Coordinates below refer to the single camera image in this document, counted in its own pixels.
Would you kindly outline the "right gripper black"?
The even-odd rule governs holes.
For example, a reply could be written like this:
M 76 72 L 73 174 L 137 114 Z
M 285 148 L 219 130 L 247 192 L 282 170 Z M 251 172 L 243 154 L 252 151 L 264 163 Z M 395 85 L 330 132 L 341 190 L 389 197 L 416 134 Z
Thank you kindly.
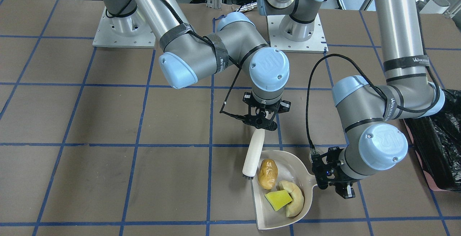
M 244 93 L 243 100 L 248 105 L 248 114 L 242 117 L 242 122 L 246 125 L 262 128 L 268 131 L 274 131 L 278 128 L 274 121 L 277 114 L 290 111 L 291 102 L 278 100 L 274 104 L 259 103 L 252 93 Z

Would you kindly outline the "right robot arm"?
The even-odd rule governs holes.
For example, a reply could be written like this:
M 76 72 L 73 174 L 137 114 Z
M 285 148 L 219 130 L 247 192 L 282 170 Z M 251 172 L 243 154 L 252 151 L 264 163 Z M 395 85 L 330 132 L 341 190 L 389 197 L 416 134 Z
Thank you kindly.
M 163 51 L 161 70 L 170 86 L 181 89 L 224 71 L 234 64 L 249 75 L 252 92 L 243 101 L 249 112 L 229 114 L 246 125 L 274 131 L 277 114 L 290 110 L 282 94 L 289 77 L 287 56 L 270 47 L 254 23 L 240 12 L 227 14 L 215 32 L 200 36 L 176 0 L 104 0 L 111 17 L 140 13 Z

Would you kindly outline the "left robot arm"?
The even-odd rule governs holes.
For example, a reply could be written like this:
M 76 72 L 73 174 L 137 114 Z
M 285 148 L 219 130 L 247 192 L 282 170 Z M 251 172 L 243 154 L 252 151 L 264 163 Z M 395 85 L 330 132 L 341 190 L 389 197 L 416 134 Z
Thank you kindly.
M 345 199 L 355 197 L 354 182 L 394 167 L 407 155 L 405 135 L 387 121 L 431 116 L 445 103 L 430 70 L 416 1 L 375 0 L 375 5 L 386 85 L 374 85 L 362 70 L 338 81 L 332 96 L 349 145 L 319 154 L 308 139 L 317 186 L 334 186 Z

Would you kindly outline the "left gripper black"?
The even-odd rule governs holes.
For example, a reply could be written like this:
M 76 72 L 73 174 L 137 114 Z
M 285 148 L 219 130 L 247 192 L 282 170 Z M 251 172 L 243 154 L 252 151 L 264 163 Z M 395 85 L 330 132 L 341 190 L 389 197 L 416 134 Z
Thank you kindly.
M 341 170 L 344 161 L 339 160 L 339 155 L 342 151 L 342 148 L 334 146 L 328 148 L 326 153 L 320 154 L 316 149 L 311 148 L 312 171 L 315 175 L 317 186 L 321 190 L 334 186 L 338 195 L 344 199 L 351 199 L 356 196 L 352 185 L 358 180 L 349 177 Z

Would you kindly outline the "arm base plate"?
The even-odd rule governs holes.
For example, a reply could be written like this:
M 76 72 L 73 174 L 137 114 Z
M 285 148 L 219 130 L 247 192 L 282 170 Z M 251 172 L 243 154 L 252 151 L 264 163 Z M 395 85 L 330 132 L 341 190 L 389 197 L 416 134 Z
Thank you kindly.
M 137 9 L 124 18 L 108 18 L 104 9 L 94 36 L 94 47 L 154 48 L 156 38 L 144 16 Z
M 324 53 L 328 52 L 319 15 L 313 22 L 301 24 L 289 15 L 267 16 L 270 45 L 283 52 Z

